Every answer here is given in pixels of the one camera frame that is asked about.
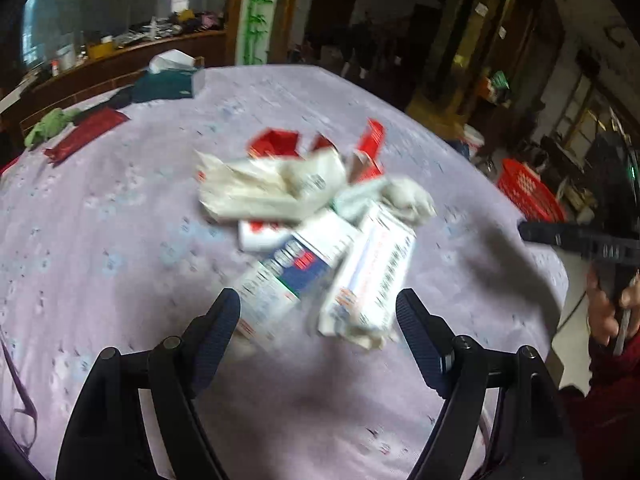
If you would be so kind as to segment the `right hand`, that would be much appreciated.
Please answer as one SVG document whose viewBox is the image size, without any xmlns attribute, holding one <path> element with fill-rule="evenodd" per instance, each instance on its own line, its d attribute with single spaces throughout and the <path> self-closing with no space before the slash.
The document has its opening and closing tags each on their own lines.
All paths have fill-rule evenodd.
<svg viewBox="0 0 640 480">
<path fill-rule="evenodd" d="M 629 286 L 620 295 L 618 303 L 612 302 L 600 289 L 599 275 L 594 266 L 590 266 L 587 274 L 586 295 L 588 298 L 588 325 L 591 337 L 601 346 L 607 346 L 611 339 L 616 339 L 620 332 L 620 323 L 616 318 L 616 310 L 630 312 L 626 330 L 626 338 L 632 338 L 639 330 L 639 275 L 636 275 Z"/>
</svg>

